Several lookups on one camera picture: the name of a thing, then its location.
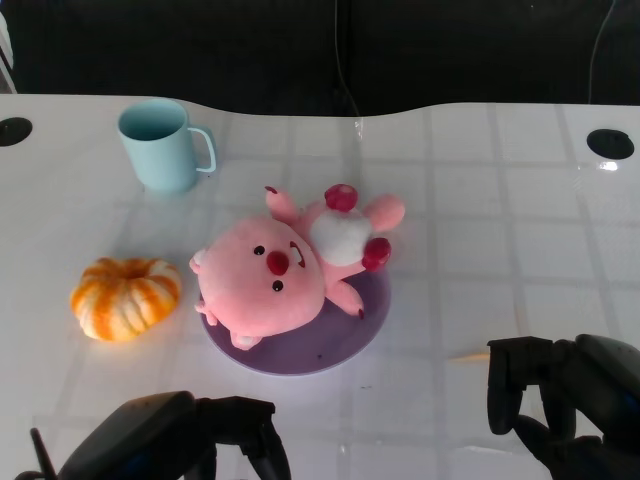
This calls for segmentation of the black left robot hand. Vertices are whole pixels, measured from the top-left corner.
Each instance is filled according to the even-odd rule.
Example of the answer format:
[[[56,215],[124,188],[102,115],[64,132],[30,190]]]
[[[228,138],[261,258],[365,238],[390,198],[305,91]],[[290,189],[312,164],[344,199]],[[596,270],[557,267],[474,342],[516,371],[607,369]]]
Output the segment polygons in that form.
[[[261,479],[291,470],[272,415],[245,397],[195,398],[188,391],[130,400],[72,453],[60,479],[214,479],[217,446],[237,446]]]

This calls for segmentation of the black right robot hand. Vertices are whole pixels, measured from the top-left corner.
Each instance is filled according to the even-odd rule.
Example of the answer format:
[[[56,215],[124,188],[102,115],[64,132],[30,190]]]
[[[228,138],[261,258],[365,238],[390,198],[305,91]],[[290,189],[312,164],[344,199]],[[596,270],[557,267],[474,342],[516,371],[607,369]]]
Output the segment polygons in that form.
[[[612,338],[491,340],[487,413],[554,479],[639,476],[639,351]]]

